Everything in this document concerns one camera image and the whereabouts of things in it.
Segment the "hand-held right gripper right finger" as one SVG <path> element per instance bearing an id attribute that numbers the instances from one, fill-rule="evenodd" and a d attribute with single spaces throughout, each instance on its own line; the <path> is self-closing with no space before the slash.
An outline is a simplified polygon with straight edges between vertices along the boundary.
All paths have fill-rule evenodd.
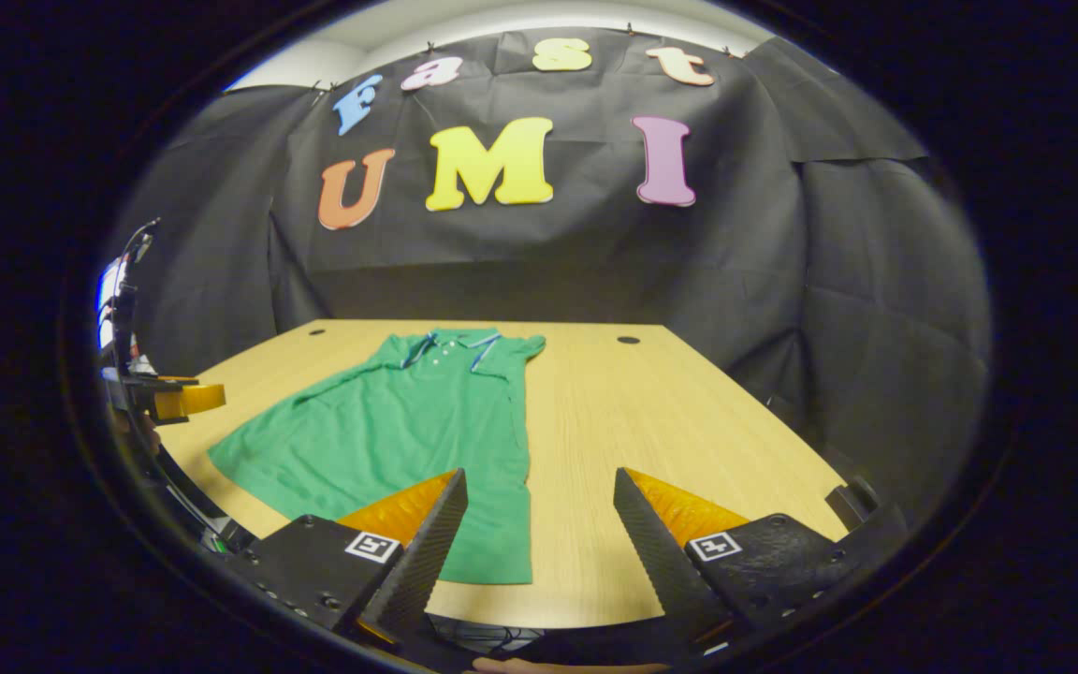
<path id="1" fill-rule="evenodd" d="M 685 644 L 787 623 L 857 570 L 848 545 L 791 515 L 749 520 L 624 466 L 616 472 L 613 507 Z"/>

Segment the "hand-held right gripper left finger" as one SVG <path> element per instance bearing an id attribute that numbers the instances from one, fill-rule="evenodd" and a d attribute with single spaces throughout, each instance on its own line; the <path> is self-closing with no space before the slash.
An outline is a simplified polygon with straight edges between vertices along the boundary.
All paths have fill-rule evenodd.
<path id="1" fill-rule="evenodd" d="M 402 647 L 424 622 L 467 506 L 457 468 L 338 520 L 299 517 L 224 567 L 309 623 Z"/>

